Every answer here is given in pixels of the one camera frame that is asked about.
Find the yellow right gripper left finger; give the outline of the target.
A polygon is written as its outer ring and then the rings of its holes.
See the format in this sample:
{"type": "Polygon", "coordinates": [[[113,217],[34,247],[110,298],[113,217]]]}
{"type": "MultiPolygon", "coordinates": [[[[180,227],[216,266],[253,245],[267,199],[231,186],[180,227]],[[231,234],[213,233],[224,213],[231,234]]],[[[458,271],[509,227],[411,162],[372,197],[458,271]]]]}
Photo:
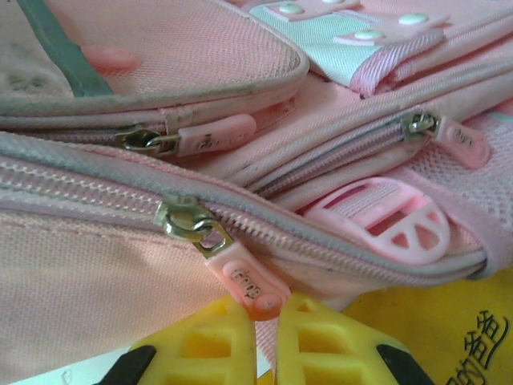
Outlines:
{"type": "Polygon", "coordinates": [[[101,384],[249,385],[257,382],[254,324],[229,296],[137,341],[101,384]]]}

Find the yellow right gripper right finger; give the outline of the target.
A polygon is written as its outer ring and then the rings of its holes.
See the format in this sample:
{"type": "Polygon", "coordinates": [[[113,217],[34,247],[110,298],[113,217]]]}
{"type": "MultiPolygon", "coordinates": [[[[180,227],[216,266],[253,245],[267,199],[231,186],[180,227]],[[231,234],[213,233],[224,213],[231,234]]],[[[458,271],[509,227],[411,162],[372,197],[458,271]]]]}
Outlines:
{"type": "Polygon", "coordinates": [[[397,339],[302,293],[277,324],[275,383],[284,385],[432,384],[397,339]]]}

